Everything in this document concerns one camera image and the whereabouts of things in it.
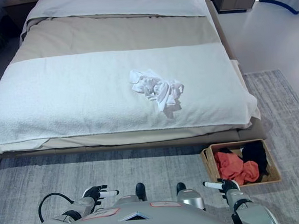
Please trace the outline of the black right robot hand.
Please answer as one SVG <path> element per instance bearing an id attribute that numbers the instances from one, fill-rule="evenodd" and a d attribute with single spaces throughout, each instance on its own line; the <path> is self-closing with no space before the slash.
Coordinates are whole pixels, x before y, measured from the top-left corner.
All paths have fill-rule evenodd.
<path id="1" fill-rule="evenodd" d="M 240 186 L 238 185 L 238 183 L 234 180 L 225 180 L 225 179 L 218 179 L 219 182 L 218 183 L 213 183 L 213 182 L 203 182 L 202 185 L 204 187 L 209 187 L 209 188 L 213 188 L 213 189 L 218 189 L 219 192 L 223 193 L 222 197 L 224 199 L 227 199 L 226 197 L 226 192 L 230 189 L 237 189 L 240 190 Z"/>

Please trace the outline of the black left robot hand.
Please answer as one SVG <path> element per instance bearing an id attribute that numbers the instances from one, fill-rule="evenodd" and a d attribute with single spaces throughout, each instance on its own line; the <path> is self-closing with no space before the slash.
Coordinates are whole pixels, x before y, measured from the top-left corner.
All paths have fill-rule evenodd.
<path id="1" fill-rule="evenodd" d="M 91 197 L 96 206 L 100 205 L 102 199 L 117 196 L 119 194 L 119 190 L 109 191 L 107 190 L 107 187 L 107 185 L 92 186 L 85 190 L 82 197 Z"/>

